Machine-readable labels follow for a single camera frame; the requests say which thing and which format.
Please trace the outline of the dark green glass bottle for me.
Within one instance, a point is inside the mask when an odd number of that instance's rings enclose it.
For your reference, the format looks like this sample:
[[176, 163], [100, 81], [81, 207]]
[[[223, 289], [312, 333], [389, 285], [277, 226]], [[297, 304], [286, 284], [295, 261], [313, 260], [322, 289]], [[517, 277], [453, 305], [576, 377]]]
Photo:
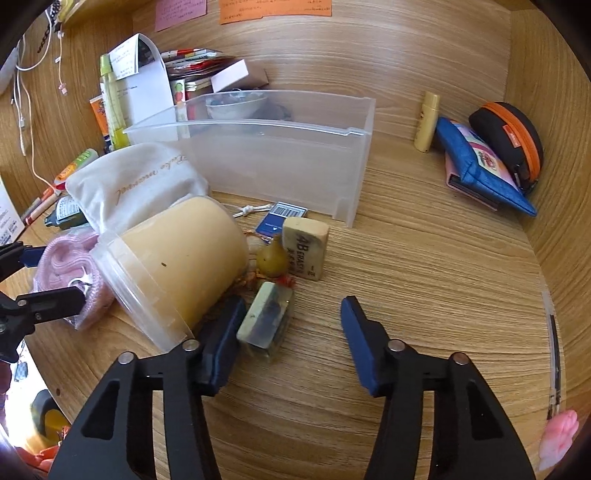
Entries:
[[60, 198], [56, 202], [52, 213], [44, 219], [46, 227], [55, 227], [60, 230], [67, 230], [84, 224], [87, 224], [87, 219], [71, 196]]

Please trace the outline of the white drawstring cloth pouch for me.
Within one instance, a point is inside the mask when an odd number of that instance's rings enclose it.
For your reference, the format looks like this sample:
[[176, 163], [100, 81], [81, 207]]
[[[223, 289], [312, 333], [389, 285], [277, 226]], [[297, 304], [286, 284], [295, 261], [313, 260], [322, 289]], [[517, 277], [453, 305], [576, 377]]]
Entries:
[[94, 231], [120, 234], [184, 200], [209, 194], [188, 158], [163, 143], [113, 151], [66, 180]]

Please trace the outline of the beige cream plastic tub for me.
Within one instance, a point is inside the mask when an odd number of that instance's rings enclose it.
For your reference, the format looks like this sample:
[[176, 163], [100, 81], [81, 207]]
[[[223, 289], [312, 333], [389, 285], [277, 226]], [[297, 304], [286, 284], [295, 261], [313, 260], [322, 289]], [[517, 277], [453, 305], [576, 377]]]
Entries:
[[104, 232], [91, 256], [136, 327], [168, 352], [245, 273], [249, 247], [221, 204], [192, 197], [121, 234]]

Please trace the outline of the red white marker pen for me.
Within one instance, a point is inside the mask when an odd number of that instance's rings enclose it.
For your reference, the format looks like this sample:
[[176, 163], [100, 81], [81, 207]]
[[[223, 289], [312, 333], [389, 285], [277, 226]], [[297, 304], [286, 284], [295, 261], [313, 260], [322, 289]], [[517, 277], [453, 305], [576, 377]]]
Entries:
[[65, 190], [65, 183], [58, 183], [52, 187], [47, 187], [43, 193], [36, 198], [28, 209], [21, 216], [25, 226], [31, 225], [42, 213], [53, 205], [62, 192]]

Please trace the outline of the pink paw toy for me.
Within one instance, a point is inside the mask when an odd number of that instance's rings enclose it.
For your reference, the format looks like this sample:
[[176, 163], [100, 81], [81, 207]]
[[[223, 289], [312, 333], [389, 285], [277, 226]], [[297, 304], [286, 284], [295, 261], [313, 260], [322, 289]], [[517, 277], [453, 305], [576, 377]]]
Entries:
[[547, 422], [539, 445], [539, 471], [554, 467], [564, 458], [578, 429], [578, 414], [572, 409], [558, 413]]

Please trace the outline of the yellow spray bottle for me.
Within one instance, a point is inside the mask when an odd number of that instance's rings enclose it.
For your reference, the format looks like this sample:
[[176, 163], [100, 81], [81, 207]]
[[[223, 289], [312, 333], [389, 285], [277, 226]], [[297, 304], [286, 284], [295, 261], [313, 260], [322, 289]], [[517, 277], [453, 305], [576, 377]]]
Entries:
[[103, 106], [107, 119], [109, 137], [114, 150], [125, 148], [129, 140], [124, 132], [126, 129], [125, 118], [121, 109], [116, 77], [113, 72], [108, 54], [99, 59], [100, 88]]

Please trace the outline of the orange tube behind bottle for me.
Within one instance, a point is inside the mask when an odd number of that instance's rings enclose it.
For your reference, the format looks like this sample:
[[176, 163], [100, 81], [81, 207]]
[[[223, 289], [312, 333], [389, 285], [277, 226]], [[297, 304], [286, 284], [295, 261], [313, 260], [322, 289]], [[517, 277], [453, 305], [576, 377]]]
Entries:
[[98, 95], [98, 96], [92, 98], [89, 101], [89, 103], [90, 103], [92, 112], [94, 114], [94, 117], [96, 119], [97, 125], [99, 127], [99, 130], [101, 132], [101, 135], [104, 138], [107, 138], [109, 136], [109, 130], [108, 130], [108, 122], [107, 122], [107, 117], [106, 117], [106, 112], [105, 112], [102, 96]]

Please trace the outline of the wrapped used eraser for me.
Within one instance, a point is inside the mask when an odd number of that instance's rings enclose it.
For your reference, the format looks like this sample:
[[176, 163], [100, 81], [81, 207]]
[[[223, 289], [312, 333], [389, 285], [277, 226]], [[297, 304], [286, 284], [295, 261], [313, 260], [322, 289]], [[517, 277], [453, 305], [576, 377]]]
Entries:
[[287, 333], [293, 306], [293, 289], [263, 282], [238, 328], [236, 339], [250, 355], [270, 358]]

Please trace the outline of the stack of books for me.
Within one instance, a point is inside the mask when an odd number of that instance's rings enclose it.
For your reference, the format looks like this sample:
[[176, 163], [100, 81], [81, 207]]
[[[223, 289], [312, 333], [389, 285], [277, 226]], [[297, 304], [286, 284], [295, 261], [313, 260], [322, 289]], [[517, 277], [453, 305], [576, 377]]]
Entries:
[[189, 119], [188, 100], [212, 93], [211, 78], [238, 58], [207, 48], [175, 49], [160, 53], [164, 62], [177, 121]]

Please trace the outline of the pink notebook under pouch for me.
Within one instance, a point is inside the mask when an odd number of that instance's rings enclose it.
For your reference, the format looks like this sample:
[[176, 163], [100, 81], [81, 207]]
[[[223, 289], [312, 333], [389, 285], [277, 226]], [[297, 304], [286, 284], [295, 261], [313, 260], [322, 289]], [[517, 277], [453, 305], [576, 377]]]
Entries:
[[487, 206], [488, 208], [497, 211], [499, 203], [487, 196], [479, 193], [474, 188], [464, 185], [461, 182], [460, 176], [455, 168], [455, 165], [448, 153], [445, 153], [445, 168], [446, 168], [446, 183], [451, 188], [464, 195], [472, 198], [473, 200]]

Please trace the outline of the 4B eraser block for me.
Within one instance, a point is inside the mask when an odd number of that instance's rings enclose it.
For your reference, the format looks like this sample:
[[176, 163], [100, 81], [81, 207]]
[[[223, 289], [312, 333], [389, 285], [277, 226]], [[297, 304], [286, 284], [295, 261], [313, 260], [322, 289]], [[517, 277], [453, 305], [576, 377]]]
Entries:
[[308, 280], [322, 278], [329, 225], [306, 217], [288, 217], [283, 222], [283, 248], [290, 260], [290, 274]]

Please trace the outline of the small white cardboard box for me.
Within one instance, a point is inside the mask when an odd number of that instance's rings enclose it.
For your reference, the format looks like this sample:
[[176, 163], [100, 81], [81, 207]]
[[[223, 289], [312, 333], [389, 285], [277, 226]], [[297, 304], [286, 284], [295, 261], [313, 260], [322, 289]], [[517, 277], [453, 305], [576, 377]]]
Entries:
[[227, 66], [211, 77], [214, 93], [259, 89], [268, 83], [269, 78], [263, 67], [245, 59]]

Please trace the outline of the yellow lotion tube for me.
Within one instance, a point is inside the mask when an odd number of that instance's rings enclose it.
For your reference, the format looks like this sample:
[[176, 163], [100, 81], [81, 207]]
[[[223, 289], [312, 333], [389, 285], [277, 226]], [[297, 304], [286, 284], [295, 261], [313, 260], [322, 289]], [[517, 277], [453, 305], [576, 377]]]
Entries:
[[427, 91], [422, 103], [414, 146], [420, 152], [427, 152], [432, 144], [439, 119], [441, 96]]

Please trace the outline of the clear plastic storage bin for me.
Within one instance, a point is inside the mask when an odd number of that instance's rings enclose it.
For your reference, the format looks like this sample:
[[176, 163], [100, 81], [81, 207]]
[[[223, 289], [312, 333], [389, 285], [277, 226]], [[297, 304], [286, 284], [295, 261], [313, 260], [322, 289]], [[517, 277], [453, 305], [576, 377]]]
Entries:
[[127, 128], [133, 144], [166, 143], [180, 150], [211, 190], [283, 201], [352, 226], [372, 143], [376, 101], [332, 93], [250, 90], [269, 96], [256, 117], [213, 120], [205, 100], [187, 101], [189, 119], [174, 106]]

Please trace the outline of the orange sticky note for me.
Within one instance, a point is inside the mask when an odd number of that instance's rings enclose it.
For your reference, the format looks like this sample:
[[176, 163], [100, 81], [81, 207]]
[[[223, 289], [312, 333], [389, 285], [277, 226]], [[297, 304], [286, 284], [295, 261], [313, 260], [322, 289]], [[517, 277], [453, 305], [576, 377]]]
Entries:
[[271, 16], [332, 16], [332, 0], [226, 0], [218, 6], [221, 25]]

